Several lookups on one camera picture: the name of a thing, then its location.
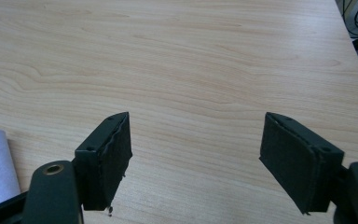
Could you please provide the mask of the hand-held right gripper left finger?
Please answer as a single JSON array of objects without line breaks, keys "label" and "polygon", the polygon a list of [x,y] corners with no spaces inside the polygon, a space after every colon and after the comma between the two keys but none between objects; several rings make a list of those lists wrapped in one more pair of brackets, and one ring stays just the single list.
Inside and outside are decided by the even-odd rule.
[{"label": "hand-held right gripper left finger", "polygon": [[80,202],[85,210],[108,208],[132,157],[130,114],[106,118],[75,150]]}]

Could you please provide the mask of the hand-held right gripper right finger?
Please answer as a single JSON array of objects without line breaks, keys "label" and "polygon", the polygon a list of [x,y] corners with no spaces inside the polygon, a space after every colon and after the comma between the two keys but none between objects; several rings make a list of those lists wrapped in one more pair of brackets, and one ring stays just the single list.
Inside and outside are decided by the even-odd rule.
[{"label": "hand-held right gripper right finger", "polygon": [[344,152],[295,119],[268,112],[260,160],[301,213],[325,212]]}]

